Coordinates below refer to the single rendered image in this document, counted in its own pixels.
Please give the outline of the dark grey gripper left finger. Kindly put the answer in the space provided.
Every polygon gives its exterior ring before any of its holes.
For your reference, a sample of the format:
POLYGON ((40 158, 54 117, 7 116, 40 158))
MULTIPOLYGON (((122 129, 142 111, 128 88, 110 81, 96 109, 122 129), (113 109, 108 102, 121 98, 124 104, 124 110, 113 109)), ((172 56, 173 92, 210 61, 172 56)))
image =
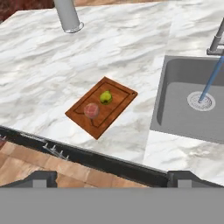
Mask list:
POLYGON ((3 187, 57 188, 58 187, 58 184, 56 182, 57 177, 58 173, 56 171, 34 171, 26 178, 3 185, 3 187))

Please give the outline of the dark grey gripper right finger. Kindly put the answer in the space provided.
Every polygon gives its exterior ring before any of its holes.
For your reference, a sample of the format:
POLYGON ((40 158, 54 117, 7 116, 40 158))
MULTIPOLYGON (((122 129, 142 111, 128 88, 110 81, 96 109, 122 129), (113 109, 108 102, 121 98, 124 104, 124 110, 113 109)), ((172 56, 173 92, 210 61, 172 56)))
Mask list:
POLYGON ((168 171, 168 187, 176 188, 202 188, 202 187, 215 187, 222 188, 222 185, 218 185, 197 177, 190 171, 168 171))

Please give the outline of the grey sink basin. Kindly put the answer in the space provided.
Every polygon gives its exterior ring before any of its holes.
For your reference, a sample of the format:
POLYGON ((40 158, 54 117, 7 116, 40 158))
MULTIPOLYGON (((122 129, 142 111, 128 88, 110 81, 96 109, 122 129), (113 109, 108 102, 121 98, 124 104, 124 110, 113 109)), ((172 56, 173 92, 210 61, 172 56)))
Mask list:
POLYGON ((152 130, 224 144, 224 64, 198 102, 217 62, 208 57, 164 57, 152 130))

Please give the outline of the brown wooden cutting board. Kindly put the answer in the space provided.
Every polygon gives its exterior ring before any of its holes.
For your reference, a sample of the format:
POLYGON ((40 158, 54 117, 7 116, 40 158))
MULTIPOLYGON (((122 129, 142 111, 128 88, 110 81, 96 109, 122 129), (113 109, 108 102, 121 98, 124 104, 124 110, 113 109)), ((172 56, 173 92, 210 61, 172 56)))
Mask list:
POLYGON ((98 139, 136 97, 137 91, 103 77, 65 115, 90 136, 98 139), (108 105, 103 105, 100 101, 100 95, 107 90, 112 95, 112 101, 108 105), (98 116, 93 119, 87 117, 84 113, 84 108, 89 103, 95 103, 99 108, 98 116))

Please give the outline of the grey metal sink faucet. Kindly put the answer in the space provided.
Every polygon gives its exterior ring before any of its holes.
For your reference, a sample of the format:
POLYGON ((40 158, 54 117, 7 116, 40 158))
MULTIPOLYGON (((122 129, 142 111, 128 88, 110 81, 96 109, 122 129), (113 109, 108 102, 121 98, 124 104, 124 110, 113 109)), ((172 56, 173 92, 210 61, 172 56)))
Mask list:
POLYGON ((206 49, 207 55, 222 56, 224 54, 224 42, 221 40, 224 34, 224 18, 222 19, 217 33, 213 37, 212 44, 206 49))

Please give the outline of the blue water stream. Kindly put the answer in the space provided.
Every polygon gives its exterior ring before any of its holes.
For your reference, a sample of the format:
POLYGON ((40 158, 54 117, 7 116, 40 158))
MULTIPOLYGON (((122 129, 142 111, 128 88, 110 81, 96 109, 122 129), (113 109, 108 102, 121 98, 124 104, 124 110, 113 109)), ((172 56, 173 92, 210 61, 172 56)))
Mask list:
POLYGON ((219 71, 221 70, 221 66, 222 64, 224 63, 224 55, 220 56, 217 64, 215 65, 214 69, 213 69, 213 72, 212 74, 210 75, 208 81, 207 81, 207 84, 198 100, 199 103, 201 103, 203 101, 203 99, 205 98, 209 88, 211 87, 211 85, 213 84, 216 76, 218 75, 219 71))

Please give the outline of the grey cylindrical post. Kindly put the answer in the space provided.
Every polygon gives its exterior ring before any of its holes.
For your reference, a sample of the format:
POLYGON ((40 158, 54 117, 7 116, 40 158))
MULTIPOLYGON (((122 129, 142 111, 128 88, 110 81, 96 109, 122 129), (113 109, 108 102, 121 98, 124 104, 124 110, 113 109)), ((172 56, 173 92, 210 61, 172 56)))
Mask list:
POLYGON ((59 16, 62 29, 65 33, 76 33, 84 24, 79 20, 73 0, 53 0, 59 16))

